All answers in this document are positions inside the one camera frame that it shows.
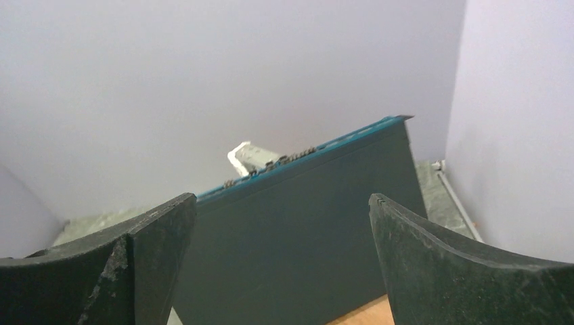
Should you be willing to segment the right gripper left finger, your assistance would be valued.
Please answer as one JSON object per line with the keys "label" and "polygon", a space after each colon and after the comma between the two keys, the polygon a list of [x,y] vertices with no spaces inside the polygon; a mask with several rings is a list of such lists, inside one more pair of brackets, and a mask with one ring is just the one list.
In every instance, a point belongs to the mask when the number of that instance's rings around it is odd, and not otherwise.
{"label": "right gripper left finger", "polygon": [[1,260],[2,324],[166,324],[196,219],[181,194],[82,238]]}

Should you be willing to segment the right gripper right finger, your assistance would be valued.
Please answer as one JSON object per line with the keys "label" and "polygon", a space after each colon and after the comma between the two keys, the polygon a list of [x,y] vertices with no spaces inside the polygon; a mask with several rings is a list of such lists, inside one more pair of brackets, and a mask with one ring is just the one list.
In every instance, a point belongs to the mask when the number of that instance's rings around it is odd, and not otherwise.
{"label": "right gripper right finger", "polygon": [[572,324],[573,265],[505,251],[382,194],[370,221],[396,324]]}

